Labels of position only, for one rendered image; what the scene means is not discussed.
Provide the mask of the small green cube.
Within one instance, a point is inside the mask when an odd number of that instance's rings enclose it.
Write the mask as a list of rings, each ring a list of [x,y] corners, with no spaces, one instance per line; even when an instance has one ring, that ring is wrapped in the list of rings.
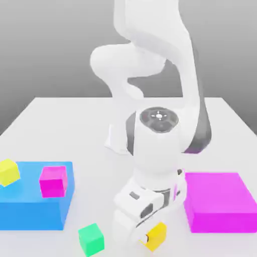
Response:
[[[80,246],[86,257],[104,250],[104,236],[96,223],[79,229],[78,235]]]

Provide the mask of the small lime-yellow cube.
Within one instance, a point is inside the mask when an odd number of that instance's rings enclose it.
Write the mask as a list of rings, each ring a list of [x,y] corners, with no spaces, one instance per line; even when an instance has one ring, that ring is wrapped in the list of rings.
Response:
[[[20,172],[16,162],[5,159],[0,161],[0,185],[6,187],[20,179]]]

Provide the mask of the small magenta cube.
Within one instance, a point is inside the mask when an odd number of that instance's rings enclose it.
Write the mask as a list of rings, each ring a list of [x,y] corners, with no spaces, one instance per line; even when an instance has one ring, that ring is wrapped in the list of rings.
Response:
[[[65,197],[68,186],[65,166],[44,166],[39,178],[43,198]]]

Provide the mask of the small orange-yellow cube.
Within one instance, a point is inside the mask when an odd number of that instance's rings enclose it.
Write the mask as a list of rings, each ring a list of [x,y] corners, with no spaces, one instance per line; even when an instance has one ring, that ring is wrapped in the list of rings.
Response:
[[[151,252],[154,252],[166,239],[167,226],[166,224],[159,222],[148,233],[148,243],[145,245]]]

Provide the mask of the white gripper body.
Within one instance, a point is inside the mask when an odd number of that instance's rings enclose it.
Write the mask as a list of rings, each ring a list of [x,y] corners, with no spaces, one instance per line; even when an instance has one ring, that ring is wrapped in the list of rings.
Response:
[[[140,238],[144,234],[147,234],[159,222],[162,222],[162,220],[158,214],[151,215],[145,220],[136,222],[117,209],[113,214],[112,236],[117,245],[129,248],[135,243],[140,242]]]

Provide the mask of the large blue box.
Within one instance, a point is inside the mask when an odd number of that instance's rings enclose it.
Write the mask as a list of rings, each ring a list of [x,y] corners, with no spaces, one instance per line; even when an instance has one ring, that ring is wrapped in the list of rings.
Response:
[[[63,230],[75,181],[72,162],[17,162],[21,178],[0,186],[0,230]],[[44,166],[65,166],[68,187],[64,197],[43,198],[40,174]]]

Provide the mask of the large magenta box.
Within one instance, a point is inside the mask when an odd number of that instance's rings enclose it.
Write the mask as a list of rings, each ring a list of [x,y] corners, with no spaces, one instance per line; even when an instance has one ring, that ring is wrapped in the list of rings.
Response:
[[[257,202],[238,173],[186,173],[192,233],[256,233]]]

